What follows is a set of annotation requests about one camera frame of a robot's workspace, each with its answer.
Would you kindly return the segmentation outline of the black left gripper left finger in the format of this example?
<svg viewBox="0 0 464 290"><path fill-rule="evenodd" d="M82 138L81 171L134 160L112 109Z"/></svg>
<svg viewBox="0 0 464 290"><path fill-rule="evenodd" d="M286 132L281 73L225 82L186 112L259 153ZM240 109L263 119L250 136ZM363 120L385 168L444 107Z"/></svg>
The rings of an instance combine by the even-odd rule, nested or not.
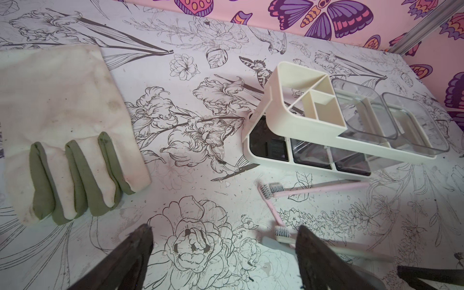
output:
<svg viewBox="0 0 464 290"><path fill-rule="evenodd" d="M142 224L70 289L140 290L152 250L151 227Z"/></svg>

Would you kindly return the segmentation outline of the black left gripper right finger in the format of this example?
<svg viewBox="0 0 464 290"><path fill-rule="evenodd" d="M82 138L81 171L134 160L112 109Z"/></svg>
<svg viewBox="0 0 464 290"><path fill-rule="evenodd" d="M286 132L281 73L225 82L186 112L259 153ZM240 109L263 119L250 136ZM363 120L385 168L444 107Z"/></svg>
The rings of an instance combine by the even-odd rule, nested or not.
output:
<svg viewBox="0 0 464 290"><path fill-rule="evenodd" d="M297 233L296 256L305 290L373 290L375 288L304 225L300 226Z"/></svg>

